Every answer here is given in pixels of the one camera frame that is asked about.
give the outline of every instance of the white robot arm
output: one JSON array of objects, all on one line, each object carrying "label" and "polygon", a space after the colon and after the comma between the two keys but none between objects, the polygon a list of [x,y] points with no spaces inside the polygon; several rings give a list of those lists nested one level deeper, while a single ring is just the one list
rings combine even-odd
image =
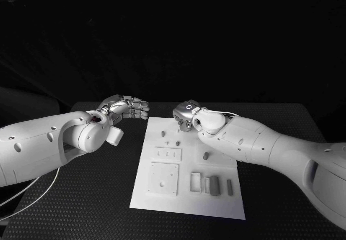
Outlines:
[{"label": "white robot arm", "polygon": [[346,143],[316,143],[280,134],[258,121],[215,112],[190,100],[173,110],[180,130],[234,160],[283,173],[324,217],[346,230]]},{"label": "white robot arm", "polygon": [[149,119],[149,103],[115,95],[97,110],[20,122],[0,129],[0,187],[43,176],[107,141],[117,146],[123,118]]}]

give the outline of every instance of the robotic hand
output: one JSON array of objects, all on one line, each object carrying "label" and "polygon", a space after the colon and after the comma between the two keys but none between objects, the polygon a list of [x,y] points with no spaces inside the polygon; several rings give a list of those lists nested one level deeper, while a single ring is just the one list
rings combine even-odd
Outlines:
[{"label": "robotic hand", "polygon": [[234,113],[208,110],[190,100],[173,110],[180,130],[237,161],[283,173],[324,217],[346,230],[346,143],[316,143],[271,130]]},{"label": "robotic hand", "polygon": [[115,95],[95,111],[71,112],[0,129],[0,187],[43,176],[107,141],[120,144],[124,132],[114,125],[127,118],[149,119],[149,103]]}]

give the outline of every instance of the dark wall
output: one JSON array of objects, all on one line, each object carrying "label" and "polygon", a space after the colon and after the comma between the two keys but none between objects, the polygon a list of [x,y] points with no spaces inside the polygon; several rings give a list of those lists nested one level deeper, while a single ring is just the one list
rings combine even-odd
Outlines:
[{"label": "dark wall", "polygon": [[58,99],[65,112],[115,94],[301,103],[326,139],[346,141],[346,7],[290,4],[126,11],[97,2],[3,3],[2,86]]}]

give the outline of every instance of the white board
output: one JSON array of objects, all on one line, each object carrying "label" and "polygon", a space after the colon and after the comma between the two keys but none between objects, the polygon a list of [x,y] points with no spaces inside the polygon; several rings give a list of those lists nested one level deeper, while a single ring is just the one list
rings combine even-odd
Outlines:
[{"label": "white board", "polygon": [[[196,129],[190,132],[177,130],[179,125],[173,118],[149,118],[130,208],[245,220],[237,162],[224,156],[226,161],[229,161],[231,167],[225,167],[225,159],[221,161],[213,159],[213,164],[211,165],[205,162],[199,164],[199,151],[208,151],[211,157],[222,156],[222,153],[209,147],[203,149],[203,144],[198,145],[199,136]],[[180,162],[169,163],[166,159],[157,159],[154,156],[157,154],[156,148],[180,149]],[[150,176],[153,174],[153,163],[179,165],[177,191],[173,191],[172,195],[149,193],[150,186],[156,184],[157,187],[160,181],[153,180]],[[190,192],[192,173],[201,174],[201,193]],[[203,194],[205,178],[212,176],[219,177],[219,196]],[[234,196],[228,195],[228,180],[232,181]]]}]

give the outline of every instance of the table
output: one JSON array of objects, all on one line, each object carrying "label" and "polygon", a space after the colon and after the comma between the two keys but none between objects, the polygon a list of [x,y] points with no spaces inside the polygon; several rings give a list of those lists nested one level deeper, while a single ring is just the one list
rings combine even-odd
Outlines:
[{"label": "table", "polygon": [[[149,116],[172,118],[180,102],[150,103]],[[307,109],[296,103],[201,103],[232,112],[277,132],[324,143]],[[79,102],[75,111],[97,109]],[[124,119],[118,146],[77,158],[61,168],[55,186],[6,228],[3,239],[346,239],[290,179],[264,166],[238,163],[247,221],[130,208],[147,121]],[[26,192],[23,209],[46,191],[56,171]]]}]

